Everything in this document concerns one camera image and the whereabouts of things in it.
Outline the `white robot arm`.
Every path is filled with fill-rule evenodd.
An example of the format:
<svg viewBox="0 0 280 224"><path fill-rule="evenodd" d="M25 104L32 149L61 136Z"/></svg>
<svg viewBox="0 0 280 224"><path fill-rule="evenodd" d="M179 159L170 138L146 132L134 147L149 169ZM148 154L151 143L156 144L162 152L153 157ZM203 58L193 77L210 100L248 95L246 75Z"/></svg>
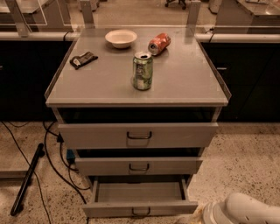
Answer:
<svg viewBox="0 0 280 224"><path fill-rule="evenodd" d="M234 192L221 202L208 203L202 224L280 224L280 207Z"/></svg>

